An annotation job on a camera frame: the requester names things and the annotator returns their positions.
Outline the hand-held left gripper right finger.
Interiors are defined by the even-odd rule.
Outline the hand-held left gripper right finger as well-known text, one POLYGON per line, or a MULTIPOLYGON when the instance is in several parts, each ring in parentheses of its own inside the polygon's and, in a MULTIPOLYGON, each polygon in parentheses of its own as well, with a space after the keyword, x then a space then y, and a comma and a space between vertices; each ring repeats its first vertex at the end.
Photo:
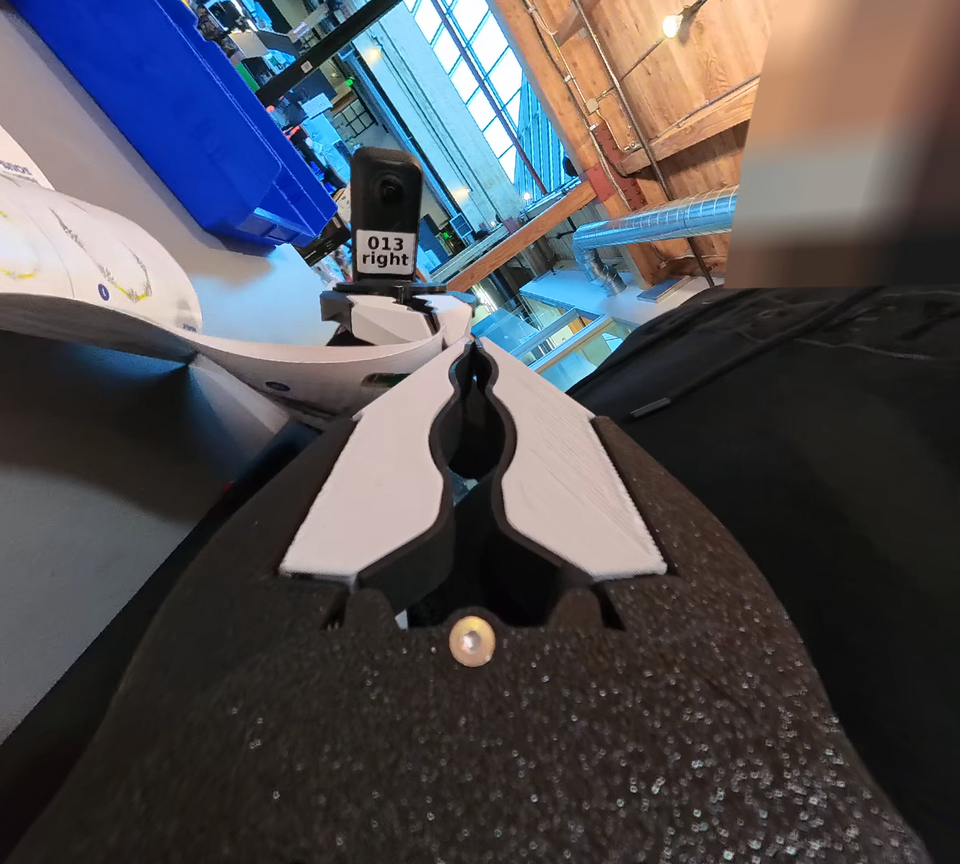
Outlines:
POLYGON ((510 529, 594 582, 664 575, 666 560, 594 427, 594 415, 488 339, 491 400, 507 416, 500 478, 510 529))

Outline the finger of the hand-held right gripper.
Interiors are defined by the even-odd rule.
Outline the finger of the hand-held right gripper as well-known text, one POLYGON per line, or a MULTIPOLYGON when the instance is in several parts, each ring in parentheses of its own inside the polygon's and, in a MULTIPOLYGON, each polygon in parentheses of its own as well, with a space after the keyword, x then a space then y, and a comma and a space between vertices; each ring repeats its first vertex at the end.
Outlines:
POLYGON ((471 335, 474 294, 430 294, 429 305, 438 319, 443 349, 471 335))
POLYGON ((429 340, 442 333, 429 301, 352 301, 351 333, 364 345, 393 345, 429 340))

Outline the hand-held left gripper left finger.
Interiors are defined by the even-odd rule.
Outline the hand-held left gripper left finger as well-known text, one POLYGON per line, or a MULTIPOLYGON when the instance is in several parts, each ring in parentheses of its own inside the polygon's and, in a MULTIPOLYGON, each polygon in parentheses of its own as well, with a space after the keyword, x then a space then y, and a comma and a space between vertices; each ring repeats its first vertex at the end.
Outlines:
POLYGON ((279 570, 354 584, 361 571, 427 532, 441 514, 445 475, 430 436, 455 394, 462 339, 354 416, 352 430, 279 570))

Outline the toy instruction booklet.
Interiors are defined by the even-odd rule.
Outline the toy instruction booklet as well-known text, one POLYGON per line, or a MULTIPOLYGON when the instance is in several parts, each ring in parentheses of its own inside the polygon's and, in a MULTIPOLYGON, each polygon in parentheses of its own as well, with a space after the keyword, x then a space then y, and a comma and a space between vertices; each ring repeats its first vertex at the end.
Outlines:
POLYGON ((1 183, 1 328, 165 361, 204 357, 303 421, 355 413, 444 349, 204 334, 186 272, 128 219, 26 179, 1 183))

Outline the blue plastic bin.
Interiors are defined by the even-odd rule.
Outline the blue plastic bin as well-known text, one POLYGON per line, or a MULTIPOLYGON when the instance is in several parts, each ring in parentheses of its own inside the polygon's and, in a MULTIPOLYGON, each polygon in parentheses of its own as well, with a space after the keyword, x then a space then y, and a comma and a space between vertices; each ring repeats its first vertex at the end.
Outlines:
POLYGON ((180 0, 8 0, 200 227, 307 246, 334 200, 180 0))

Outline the black pole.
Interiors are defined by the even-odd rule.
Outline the black pole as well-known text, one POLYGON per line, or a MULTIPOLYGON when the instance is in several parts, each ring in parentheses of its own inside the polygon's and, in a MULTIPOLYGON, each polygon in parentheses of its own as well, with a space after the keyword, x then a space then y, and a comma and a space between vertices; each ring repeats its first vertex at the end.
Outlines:
POLYGON ((323 37, 318 44, 294 63, 282 70, 266 85, 256 91, 256 97, 265 107, 276 105, 297 87, 313 70, 339 54, 354 39, 379 21, 404 0, 370 0, 341 25, 323 37))

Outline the person's black-clothed torso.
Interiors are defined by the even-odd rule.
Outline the person's black-clothed torso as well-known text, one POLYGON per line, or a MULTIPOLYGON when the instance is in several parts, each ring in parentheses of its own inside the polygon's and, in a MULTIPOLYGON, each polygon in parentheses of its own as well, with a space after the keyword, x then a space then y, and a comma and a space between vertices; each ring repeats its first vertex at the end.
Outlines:
POLYGON ((847 737, 958 862, 958 285, 695 295, 569 394, 772 585, 847 737))

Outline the wooden post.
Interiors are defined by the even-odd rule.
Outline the wooden post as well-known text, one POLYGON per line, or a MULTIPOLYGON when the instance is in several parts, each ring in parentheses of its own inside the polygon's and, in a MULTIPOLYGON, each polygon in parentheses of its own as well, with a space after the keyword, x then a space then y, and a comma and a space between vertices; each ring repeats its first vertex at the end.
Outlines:
POLYGON ((587 207, 595 198, 594 186, 588 180, 580 182, 532 221, 522 225, 504 241, 467 266, 465 270, 447 280, 446 289, 451 293, 470 291, 482 280, 509 263, 512 258, 533 246, 564 220, 587 207))

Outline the metal air duct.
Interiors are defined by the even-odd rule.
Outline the metal air duct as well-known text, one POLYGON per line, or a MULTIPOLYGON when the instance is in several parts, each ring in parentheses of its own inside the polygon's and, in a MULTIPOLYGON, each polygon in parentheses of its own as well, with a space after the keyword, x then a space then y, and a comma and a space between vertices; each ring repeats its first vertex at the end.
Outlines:
POLYGON ((585 224, 572 238, 574 260, 586 278, 607 296, 626 289, 620 275, 604 265, 599 251, 605 247, 652 244, 669 240, 729 233, 734 222, 739 186, 680 198, 629 216, 585 224))

